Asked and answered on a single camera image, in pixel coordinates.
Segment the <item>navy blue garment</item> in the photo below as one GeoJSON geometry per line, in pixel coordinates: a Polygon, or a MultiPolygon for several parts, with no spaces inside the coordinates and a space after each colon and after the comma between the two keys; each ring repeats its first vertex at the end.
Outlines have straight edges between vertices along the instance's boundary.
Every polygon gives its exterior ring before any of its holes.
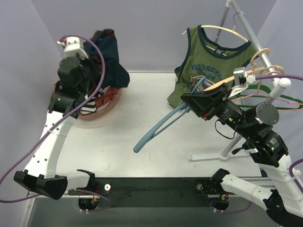
{"type": "Polygon", "coordinates": [[[130,76],[119,62],[117,39],[114,30],[98,30],[90,40],[99,48],[105,60],[105,77],[101,87],[128,87],[130,76]]]}

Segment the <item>rust red tank top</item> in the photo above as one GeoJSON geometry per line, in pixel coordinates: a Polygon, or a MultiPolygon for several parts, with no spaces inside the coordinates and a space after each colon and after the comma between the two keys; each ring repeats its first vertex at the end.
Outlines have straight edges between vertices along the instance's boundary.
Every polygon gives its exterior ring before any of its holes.
{"type": "Polygon", "coordinates": [[[94,99],[96,108],[100,108],[101,106],[104,106],[108,102],[114,100],[120,91],[120,88],[108,87],[101,96],[98,96],[94,99]]]}

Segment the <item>pink wire hanger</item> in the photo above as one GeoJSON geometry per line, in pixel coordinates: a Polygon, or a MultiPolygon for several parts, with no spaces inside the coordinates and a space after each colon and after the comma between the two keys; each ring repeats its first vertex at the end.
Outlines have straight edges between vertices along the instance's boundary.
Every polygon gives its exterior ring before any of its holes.
{"type": "MultiPolygon", "coordinates": [[[[299,80],[302,81],[303,77],[302,76],[297,76],[297,75],[290,75],[290,74],[279,74],[277,71],[267,73],[266,75],[263,76],[256,76],[256,82],[255,84],[261,83],[265,79],[275,79],[273,82],[273,88],[271,89],[272,91],[269,94],[269,97],[266,98],[268,102],[273,102],[275,101],[281,94],[284,94],[286,89],[288,89],[291,86],[291,79],[299,80]]],[[[244,90],[242,91],[243,94],[248,95],[252,94],[254,91],[253,90],[244,90]]]]}

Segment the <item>black white striped tank top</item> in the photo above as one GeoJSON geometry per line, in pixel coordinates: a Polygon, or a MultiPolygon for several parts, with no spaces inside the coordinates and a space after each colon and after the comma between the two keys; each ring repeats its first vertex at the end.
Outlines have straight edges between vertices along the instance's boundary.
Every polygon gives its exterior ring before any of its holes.
{"type": "MultiPolygon", "coordinates": [[[[107,90],[107,88],[108,87],[100,89],[99,92],[97,93],[96,97],[101,96],[107,90]]],[[[96,108],[95,101],[94,101],[94,99],[96,97],[92,98],[87,104],[85,104],[81,108],[81,110],[80,110],[81,114],[86,115],[86,114],[96,113],[97,111],[101,111],[108,105],[109,102],[106,105],[101,106],[100,108],[96,108]]]]}

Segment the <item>olive green garment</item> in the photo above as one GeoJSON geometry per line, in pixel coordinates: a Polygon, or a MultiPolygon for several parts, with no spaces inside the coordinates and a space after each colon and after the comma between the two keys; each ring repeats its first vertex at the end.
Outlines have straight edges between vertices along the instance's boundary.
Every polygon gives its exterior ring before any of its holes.
{"type": "Polygon", "coordinates": [[[183,102],[180,97],[190,92],[201,78],[205,81],[198,91],[230,77],[235,68],[246,67],[256,53],[251,41],[235,48],[220,46],[207,37],[201,25],[187,28],[186,34],[187,53],[182,64],[174,70],[177,81],[167,98],[173,107],[183,102]]]}

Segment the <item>green plastic hanger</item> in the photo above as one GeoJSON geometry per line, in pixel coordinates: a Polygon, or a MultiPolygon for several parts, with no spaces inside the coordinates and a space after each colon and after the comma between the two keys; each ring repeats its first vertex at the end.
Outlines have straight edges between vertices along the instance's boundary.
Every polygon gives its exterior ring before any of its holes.
{"type": "MultiPolygon", "coordinates": [[[[252,94],[245,95],[243,92],[237,94],[232,97],[232,101],[243,100],[247,98],[260,98],[266,99],[269,97],[270,92],[272,91],[268,86],[258,83],[258,84],[250,84],[248,85],[247,90],[253,90],[252,94]]],[[[287,96],[281,94],[276,100],[280,102],[287,103],[288,106],[277,106],[277,110],[279,111],[302,111],[303,110],[303,101],[298,98],[293,98],[291,96],[287,96]]]]}

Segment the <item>beige wooden hanger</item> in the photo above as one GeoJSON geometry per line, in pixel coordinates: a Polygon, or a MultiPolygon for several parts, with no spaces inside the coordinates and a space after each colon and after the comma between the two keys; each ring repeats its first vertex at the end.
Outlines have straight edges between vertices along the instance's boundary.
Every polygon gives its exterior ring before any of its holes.
{"type": "MultiPolygon", "coordinates": [[[[270,49],[269,48],[263,48],[261,49],[260,51],[257,51],[253,57],[252,57],[252,60],[250,60],[250,65],[251,65],[251,69],[249,71],[247,71],[247,73],[249,75],[257,75],[257,74],[261,74],[263,71],[269,69],[270,67],[260,67],[260,68],[257,68],[257,63],[254,62],[254,59],[258,56],[259,58],[261,58],[261,54],[262,53],[265,53],[266,56],[269,56],[270,54],[270,49]]],[[[275,71],[278,71],[278,73],[285,73],[285,70],[282,66],[280,65],[274,65],[272,66],[275,71]]],[[[234,76],[231,76],[231,77],[228,77],[222,81],[219,81],[215,84],[213,84],[212,86],[206,88],[204,91],[209,91],[209,90],[212,90],[212,89],[215,89],[217,87],[219,87],[220,85],[222,85],[223,83],[229,83],[231,81],[234,80],[234,76]]]]}

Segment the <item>teal blue hanger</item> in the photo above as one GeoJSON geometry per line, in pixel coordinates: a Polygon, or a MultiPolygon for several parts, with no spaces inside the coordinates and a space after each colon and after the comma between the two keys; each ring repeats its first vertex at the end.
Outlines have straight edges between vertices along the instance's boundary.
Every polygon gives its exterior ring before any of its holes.
{"type": "Polygon", "coordinates": [[[170,111],[165,117],[163,117],[158,123],[156,123],[134,146],[133,151],[134,153],[138,153],[150,140],[158,136],[160,133],[162,133],[164,130],[166,130],[169,126],[171,126],[174,122],[176,122],[178,119],[180,119],[182,116],[190,112],[190,108],[186,103],[181,103],[176,108],[174,108],[172,111],[170,111]],[[181,113],[178,117],[176,117],[171,122],[167,123],[168,120],[170,120],[175,114],[177,114],[179,111],[183,110],[183,113],[181,113]]]}

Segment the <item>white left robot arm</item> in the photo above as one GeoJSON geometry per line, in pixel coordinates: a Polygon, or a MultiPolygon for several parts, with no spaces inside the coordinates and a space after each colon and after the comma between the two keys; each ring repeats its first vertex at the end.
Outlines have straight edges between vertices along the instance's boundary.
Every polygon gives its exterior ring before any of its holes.
{"type": "Polygon", "coordinates": [[[61,60],[43,133],[34,147],[34,153],[24,170],[14,174],[14,181],[30,192],[54,200],[60,199],[67,190],[79,188],[92,194],[96,182],[91,172],[78,170],[76,175],[57,175],[57,162],[66,137],[80,114],[81,108],[99,89],[103,73],[102,64],[96,58],[81,60],[67,57],[61,60]]]}

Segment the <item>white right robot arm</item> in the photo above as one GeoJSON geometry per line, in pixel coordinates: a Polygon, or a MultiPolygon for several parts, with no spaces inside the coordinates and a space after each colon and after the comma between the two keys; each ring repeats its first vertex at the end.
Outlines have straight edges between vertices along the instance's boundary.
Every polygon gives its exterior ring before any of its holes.
{"type": "Polygon", "coordinates": [[[250,157],[267,174],[274,189],[263,188],[236,177],[220,168],[210,178],[213,192],[230,192],[241,196],[265,210],[266,214],[283,227],[303,225],[303,183],[294,173],[288,148],[273,125],[279,112],[268,102],[243,110],[228,97],[226,84],[205,92],[185,93],[181,99],[205,121],[216,116],[245,139],[243,150],[252,150],[250,157]]]}

